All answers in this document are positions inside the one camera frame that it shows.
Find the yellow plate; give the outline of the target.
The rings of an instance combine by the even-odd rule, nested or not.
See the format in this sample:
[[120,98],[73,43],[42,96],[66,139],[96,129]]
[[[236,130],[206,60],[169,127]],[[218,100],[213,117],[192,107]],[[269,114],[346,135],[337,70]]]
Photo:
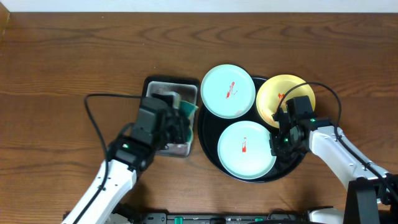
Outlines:
[[[277,75],[264,82],[256,96],[256,108],[261,118],[273,128],[279,129],[279,123],[273,120],[272,115],[276,113],[277,106],[285,94],[294,86],[305,83],[305,80],[294,75]],[[315,94],[310,85],[296,88],[284,98],[281,108],[287,111],[286,101],[296,96],[307,95],[310,99],[312,109],[315,109]]]

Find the green yellow sponge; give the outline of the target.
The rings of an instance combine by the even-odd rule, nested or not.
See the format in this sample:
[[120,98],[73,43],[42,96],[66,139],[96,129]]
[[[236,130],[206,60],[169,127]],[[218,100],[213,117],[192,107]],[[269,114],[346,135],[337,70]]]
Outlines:
[[187,144],[191,144],[193,142],[193,122],[195,120],[195,113],[197,109],[198,106],[193,103],[184,100],[180,102],[179,112],[184,123],[186,123],[186,126],[188,127],[186,141]]

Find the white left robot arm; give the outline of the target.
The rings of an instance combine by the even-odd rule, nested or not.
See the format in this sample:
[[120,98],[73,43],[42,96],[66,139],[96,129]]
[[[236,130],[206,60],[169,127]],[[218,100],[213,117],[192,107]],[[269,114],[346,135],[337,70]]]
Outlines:
[[104,161],[88,190],[62,222],[105,223],[153,163],[157,151],[171,144],[192,143],[197,109],[197,105],[172,95],[142,97],[136,120],[125,124],[110,144],[105,144],[97,129]]

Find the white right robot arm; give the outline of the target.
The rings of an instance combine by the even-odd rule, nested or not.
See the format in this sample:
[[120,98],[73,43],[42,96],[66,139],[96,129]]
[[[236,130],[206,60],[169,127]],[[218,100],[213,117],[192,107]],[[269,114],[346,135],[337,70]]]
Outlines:
[[311,109],[281,108],[273,114],[279,133],[270,137],[271,153],[289,156],[299,150],[318,156],[347,190],[343,211],[318,208],[311,223],[397,223],[397,175],[368,159],[329,119]]

